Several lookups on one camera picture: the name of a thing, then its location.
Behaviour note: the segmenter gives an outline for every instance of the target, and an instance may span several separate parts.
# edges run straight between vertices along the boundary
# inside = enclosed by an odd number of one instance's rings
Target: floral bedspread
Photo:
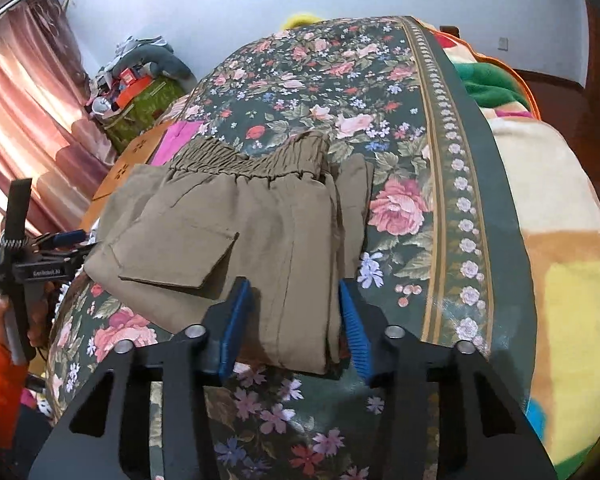
[[[278,32],[229,56],[178,107],[181,119],[204,121],[198,135],[250,155],[313,129],[331,137],[332,160],[372,160],[364,297],[423,340],[471,340],[526,405],[536,320],[507,179],[488,124],[418,22],[333,20]],[[48,360],[56,416],[117,341],[170,338],[99,284],[77,281]],[[363,480],[378,456],[384,393],[365,386],[347,359],[325,377],[237,364],[206,396],[223,478]],[[430,400],[426,476],[435,478],[433,390]],[[158,383],[152,402],[159,478]]]

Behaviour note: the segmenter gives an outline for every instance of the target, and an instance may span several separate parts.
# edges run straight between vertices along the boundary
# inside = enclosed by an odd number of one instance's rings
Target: curtain
[[[32,178],[32,234],[75,229],[116,156],[84,110],[84,71],[56,5],[25,0],[0,17],[0,222],[10,181]]]

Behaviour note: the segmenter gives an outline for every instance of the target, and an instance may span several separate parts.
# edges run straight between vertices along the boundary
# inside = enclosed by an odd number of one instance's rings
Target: bed
[[[513,70],[414,18],[331,20],[237,50],[161,120],[203,121],[197,135],[250,155],[321,130],[332,160],[373,161],[363,296],[422,340],[472,341],[558,476],[585,461],[600,438],[600,204]],[[54,416],[117,341],[170,336],[76,279],[48,359]],[[324,377],[238,363],[224,388],[208,388],[222,477],[366,478],[384,398],[343,363]],[[430,402],[433,479],[434,392]],[[160,448],[156,383],[155,477]]]

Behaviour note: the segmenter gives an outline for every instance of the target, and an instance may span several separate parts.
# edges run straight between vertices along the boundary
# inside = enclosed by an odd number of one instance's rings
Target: person
[[[53,287],[45,285],[47,292]],[[12,308],[9,298],[0,296],[0,479],[16,479],[14,467],[6,459],[13,444],[13,437],[20,414],[20,396],[27,377],[27,366],[16,366],[11,362],[8,349],[4,316]],[[36,303],[29,313],[29,331],[27,336],[33,347],[41,347],[46,342],[46,298]]]

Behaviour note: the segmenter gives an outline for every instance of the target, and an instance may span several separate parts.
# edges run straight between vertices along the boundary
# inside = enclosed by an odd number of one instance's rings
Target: cargo pocket
[[[133,224],[111,249],[121,280],[200,288],[231,249],[237,232],[204,225],[191,211],[172,208]]]

